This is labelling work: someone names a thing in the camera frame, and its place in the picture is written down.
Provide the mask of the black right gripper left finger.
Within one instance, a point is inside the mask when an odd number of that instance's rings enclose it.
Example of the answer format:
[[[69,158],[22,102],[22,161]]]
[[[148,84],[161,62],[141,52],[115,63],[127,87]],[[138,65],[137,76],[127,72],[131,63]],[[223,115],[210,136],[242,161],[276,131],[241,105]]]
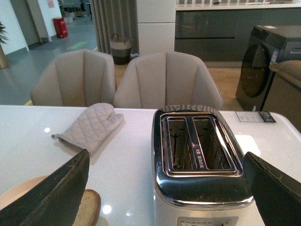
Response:
[[[0,211],[2,226],[71,226],[86,188],[86,149]]]

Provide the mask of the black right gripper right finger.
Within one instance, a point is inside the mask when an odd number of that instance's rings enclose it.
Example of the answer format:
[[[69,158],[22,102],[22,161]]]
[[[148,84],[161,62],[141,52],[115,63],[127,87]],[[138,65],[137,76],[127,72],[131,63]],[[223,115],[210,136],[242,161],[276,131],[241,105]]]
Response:
[[[252,152],[245,154],[243,170],[266,226],[301,224],[300,182]]]

